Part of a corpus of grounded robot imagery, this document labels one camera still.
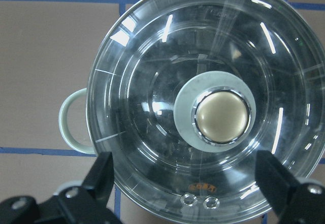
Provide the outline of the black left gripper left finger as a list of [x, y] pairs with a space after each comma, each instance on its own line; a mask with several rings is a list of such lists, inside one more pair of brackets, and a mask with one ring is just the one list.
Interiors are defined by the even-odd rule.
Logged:
[[113, 156], [102, 152], [80, 186], [69, 186], [38, 204], [31, 196], [1, 202], [1, 223], [119, 223], [107, 208], [114, 184]]

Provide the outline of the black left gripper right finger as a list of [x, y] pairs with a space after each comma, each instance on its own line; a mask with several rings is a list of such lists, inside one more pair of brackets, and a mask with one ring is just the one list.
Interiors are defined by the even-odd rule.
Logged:
[[255, 180], [278, 223], [324, 223], [324, 184], [295, 177], [266, 150], [256, 154]]

